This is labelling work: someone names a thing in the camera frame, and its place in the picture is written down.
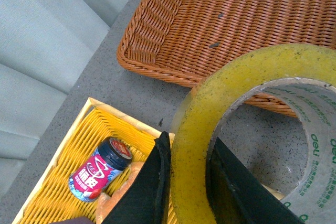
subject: can lid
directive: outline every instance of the can lid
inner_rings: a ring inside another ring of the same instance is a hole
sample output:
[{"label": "can lid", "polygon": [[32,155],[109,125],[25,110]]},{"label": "can lid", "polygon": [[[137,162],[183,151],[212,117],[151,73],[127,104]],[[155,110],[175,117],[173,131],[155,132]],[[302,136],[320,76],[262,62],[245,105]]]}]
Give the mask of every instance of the can lid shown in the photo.
[{"label": "can lid", "polygon": [[99,155],[110,166],[124,170],[132,161],[132,153],[128,147],[114,137],[107,137],[98,146]]}]

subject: woven rattan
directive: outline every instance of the woven rattan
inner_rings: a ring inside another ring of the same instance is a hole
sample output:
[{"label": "woven rattan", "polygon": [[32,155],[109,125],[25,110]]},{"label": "woven rattan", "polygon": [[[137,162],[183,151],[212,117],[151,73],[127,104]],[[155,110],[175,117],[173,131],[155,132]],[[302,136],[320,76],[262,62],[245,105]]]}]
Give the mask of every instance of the woven rattan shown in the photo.
[{"label": "woven rattan", "polygon": [[[142,0],[120,42],[119,64],[193,87],[252,50],[285,43],[336,49],[336,0]],[[266,94],[247,103],[295,115]]]}]

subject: white curtain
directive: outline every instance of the white curtain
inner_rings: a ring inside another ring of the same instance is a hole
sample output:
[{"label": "white curtain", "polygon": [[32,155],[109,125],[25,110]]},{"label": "white curtain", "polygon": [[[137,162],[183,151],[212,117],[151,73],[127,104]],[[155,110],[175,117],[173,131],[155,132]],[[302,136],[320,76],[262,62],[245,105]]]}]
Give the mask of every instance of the white curtain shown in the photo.
[{"label": "white curtain", "polygon": [[127,1],[0,0],[0,198]]}]

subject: black plastic piece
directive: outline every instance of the black plastic piece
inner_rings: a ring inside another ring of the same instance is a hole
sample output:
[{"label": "black plastic piece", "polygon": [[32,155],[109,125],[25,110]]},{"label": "black plastic piece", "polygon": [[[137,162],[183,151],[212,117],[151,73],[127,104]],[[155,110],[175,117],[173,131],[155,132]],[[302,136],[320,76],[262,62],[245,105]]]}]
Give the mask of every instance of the black plastic piece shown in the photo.
[{"label": "black plastic piece", "polygon": [[207,162],[206,189],[217,223],[303,223],[217,138]]},{"label": "black plastic piece", "polygon": [[162,132],[134,183],[102,224],[167,223],[170,164],[169,135]]}]

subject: packing tape roll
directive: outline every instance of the packing tape roll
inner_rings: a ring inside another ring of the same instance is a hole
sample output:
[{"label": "packing tape roll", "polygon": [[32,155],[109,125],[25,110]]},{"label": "packing tape roll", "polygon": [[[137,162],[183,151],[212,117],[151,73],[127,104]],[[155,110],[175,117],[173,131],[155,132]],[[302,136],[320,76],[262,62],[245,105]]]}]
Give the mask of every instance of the packing tape roll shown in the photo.
[{"label": "packing tape roll", "polygon": [[252,51],[188,94],[172,132],[171,194],[179,223],[216,223],[205,187],[207,150],[218,122],[258,92],[285,101],[308,141],[299,186],[281,200],[305,223],[336,220],[336,51],[287,44]]}]

